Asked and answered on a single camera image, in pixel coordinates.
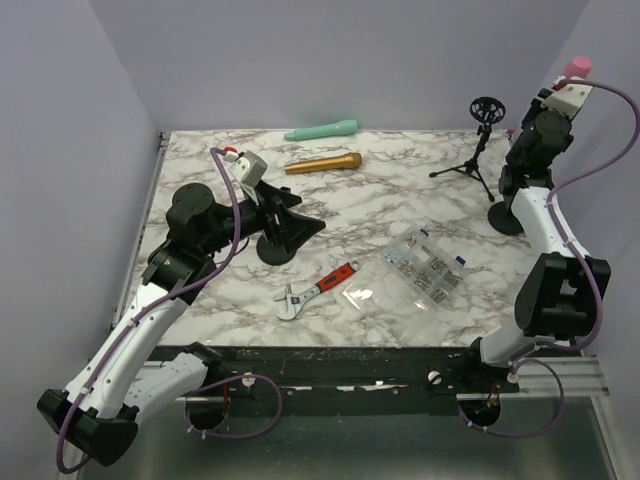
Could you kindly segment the black round-base microphone stand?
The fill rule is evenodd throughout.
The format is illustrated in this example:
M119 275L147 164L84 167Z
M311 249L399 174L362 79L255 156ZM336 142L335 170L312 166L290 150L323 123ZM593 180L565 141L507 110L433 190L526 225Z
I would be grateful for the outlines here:
M285 251L282 246L273 245L264 235L261 235L256 244L256 253L263 263L270 266L281 266L295 257L296 250Z

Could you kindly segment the pink microphone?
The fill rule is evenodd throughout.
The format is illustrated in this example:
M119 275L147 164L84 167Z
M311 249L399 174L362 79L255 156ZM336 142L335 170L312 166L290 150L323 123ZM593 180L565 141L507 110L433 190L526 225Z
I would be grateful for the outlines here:
M593 63L589 57L575 56L566 65L562 75L567 79L571 79L573 77L587 79L589 73L591 72L592 66Z

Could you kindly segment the gold microphone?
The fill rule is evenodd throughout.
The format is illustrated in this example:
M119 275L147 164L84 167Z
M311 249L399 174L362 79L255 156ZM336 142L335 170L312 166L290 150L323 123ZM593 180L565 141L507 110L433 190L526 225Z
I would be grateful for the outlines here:
M327 170L357 169L362 165L362 155L357 152L340 156L304 160L288 164L284 171L288 175L312 173Z

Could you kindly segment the green microphone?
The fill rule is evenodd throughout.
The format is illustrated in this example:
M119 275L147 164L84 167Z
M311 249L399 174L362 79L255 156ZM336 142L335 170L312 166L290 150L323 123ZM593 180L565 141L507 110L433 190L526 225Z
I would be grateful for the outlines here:
M356 120L341 120L332 124L325 124L286 132L284 134L284 140L288 142L296 142L334 136L346 136L354 134L358 130L359 124Z

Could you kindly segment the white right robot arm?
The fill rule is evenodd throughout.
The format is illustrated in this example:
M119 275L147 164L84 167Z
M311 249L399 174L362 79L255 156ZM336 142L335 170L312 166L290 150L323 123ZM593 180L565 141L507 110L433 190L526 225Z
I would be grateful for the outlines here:
M551 164L573 141L572 122L592 89L543 89L532 100L499 178L501 202L487 214L505 235L526 236L538 258L518 292L514 318L475 341L478 356L460 367L460 379L480 392L507 368L540 347L570 349L587 338L611 275L575 238L553 193Z

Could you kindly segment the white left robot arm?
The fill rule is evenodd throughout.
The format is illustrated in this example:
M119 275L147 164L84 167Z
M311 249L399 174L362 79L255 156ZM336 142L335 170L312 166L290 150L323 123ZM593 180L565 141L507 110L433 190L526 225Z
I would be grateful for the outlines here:
M201 183L181 186L166 213L166 240L152 252L142 282L116 327L89 364L63 389L47 389L37 409L58 436L61 472L65 443L103 466L116 463L133 443L140 425L189 391L214 393L222 380L219 360L199 343L186 347L149 380L136 375L168 328L190 307L214 274L229 265L214 256L235 251L251 235L260 237L259 258L278 266L289 262L325 222L293 212L299 196L286 187L257 184L254 197L217 203Z

